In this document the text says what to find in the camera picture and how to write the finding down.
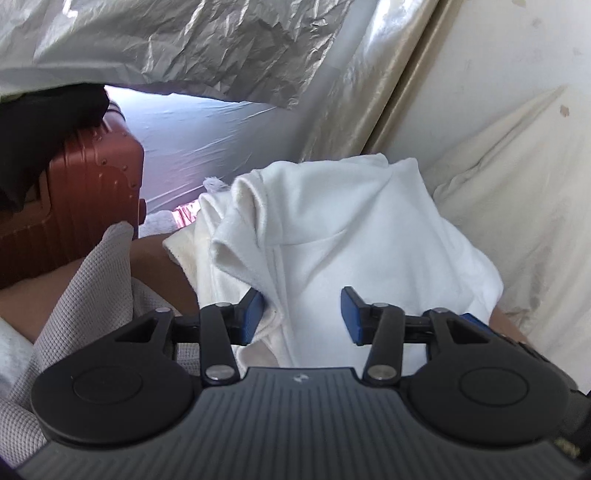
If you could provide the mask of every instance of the black cloth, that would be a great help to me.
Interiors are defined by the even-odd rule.
[[[0,209],[19,212],[27,191],[79,128],[100,125],[109,97],[103,85],[28,93],[0,103]]]

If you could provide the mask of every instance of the gray waffle-knit blanket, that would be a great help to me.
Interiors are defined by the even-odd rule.
[[[30,404],[33,382],[41,372],[132,319],[157,307],[171,307],[131,277],[132,236],[127,223],[105,232],[58,301],[33,346],[27,369],[8,397],[0,398],[0,455],[9,465],[19,465],[46,442]],[[196,345],[179,346],[177,359],[189,373],[199,371]]]

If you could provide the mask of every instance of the pink fabric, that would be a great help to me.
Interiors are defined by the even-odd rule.
[[[199,200],[176,207],[173,210],[174,221],[179,228],[190,225],[197,218],[197,212],[200,209]]]

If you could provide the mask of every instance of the beige fabric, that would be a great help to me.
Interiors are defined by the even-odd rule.
[[[171,307],[131,278],[129,247],[133,229],[110,227],[72,278],[33,346],[27,369],[8,398],[0,398],[0,455],[12,466],[45,443],[29,397],[36,377],[50,365],[156,307]],[[196,348],[183,346],[180,362],[195,373]]]
[[[496,265],[500,307],[591,388],[591,102],[561,87],[449,152],[424,175],[440,213]]]

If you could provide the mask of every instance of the black circular disc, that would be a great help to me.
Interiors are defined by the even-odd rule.
[[[82,349],[45,370],[31,392],[48,438],[94,446],[153,436],[177,422],[192,401],[189,374],[146,343]]]
[[[100,405],[129,400],[142,388],[142,377],[127,367],[95,367],[73,381],[74,393]]]
[[[437,355],[411,378],[408,398],[438,432],[504,447],[554,430],[566,412],[569,389],[543,362],[491,342]]]
[[[507,407],[525,398],[529,388],[522,376],[504,368],[476,368],[460,379],[469,400],[489,407]]]

